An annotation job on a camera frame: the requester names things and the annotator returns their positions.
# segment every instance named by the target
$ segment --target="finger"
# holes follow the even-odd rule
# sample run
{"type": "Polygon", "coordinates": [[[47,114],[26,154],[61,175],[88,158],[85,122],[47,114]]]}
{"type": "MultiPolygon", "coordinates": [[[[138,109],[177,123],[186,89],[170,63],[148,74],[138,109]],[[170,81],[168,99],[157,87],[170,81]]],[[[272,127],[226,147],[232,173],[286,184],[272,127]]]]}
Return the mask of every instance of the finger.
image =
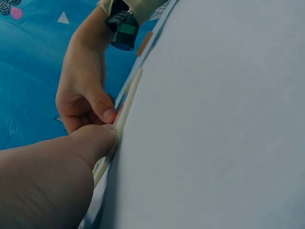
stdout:
{"type": "Polygon", "coordinates": [[[62,116],[61,119],[68,134],[90,123],[86,117],[62,116]]]}
{"type": "Polygon", "coordinates": [[[102,157],[108,155],[114,145],[116,130],[113,125],[87,125],[69,135],[73,152],[93,169],[102,157]]]}
{"type": "Polygon", "coordinates": [[[101,83],[90,82],[84,86],[83,96],[90,103],[96,115],[105,123],[111,123],[115,118],[115,109],[111,98],[103,90],[101,83]]]}

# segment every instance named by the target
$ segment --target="blue fabric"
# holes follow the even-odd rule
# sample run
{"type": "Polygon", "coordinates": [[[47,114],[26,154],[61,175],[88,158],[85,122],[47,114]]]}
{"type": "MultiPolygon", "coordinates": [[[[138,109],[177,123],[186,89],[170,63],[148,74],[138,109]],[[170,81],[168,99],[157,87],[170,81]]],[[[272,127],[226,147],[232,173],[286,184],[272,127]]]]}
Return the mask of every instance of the blue fabric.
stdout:
{"type": "MultiPolygon", "coordinates": [[[[0,8],[9,0],[0,0],[0,8]]],[[[0,9],[0,149],[66,135],[55,107],[61,65],[70,37],[95,8],[94,0],[10,1],[0,9]],[[65,12],[69,24],[58,23],[65,12]]],[[[144,24],[133,52],[109,47],[105,89],[118,95],[136,59],[135,52],[156,21],[144,24]]]]}

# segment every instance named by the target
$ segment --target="hand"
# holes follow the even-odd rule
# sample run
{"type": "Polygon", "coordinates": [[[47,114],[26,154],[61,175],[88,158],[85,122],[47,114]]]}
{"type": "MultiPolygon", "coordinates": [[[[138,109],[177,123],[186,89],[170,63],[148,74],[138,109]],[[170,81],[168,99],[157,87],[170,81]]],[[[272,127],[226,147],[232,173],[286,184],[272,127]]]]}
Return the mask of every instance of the hand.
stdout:
{"type": "Polygon", "coordinates": [[[115,138],[112,125],[88,125],[1,151],[1,228],[77,228],[93,195],[93,167],[115,138]]]}
{"type": "Polygon", "coordinates": [[[104,56],[72,39],[66,52],[56,106],[68,133],[89,124],[111,123],[114,104],[102,86],[104,56]]]}

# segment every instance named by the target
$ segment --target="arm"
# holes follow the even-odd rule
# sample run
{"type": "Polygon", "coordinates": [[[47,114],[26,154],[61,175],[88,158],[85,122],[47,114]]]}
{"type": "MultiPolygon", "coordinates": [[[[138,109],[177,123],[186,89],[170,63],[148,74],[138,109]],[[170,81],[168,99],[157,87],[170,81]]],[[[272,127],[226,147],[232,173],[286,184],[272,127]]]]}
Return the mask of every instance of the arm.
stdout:
{"type": "Polygon", "coordinates": [[[114,36],[105,24],[107,18],[105,11],[97,7],[76,30],[71,42],[104,52],[114,36]]]}

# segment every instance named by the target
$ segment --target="blue comforter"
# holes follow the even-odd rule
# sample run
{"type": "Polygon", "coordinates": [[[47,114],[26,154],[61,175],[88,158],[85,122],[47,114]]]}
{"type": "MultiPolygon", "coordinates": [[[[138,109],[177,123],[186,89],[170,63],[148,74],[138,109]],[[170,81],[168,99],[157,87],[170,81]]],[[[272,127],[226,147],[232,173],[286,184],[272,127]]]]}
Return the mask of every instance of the blue comforter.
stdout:
{"type": "MultiPolygon", "coordinates": [[[[0,149],[66,135],[55,107],[70,37],[94,0],[0,0],[0,149]]],[[[156,15],[140,29],[133,52],[106,51],[105,90],[118,95],[156,15]]]]}

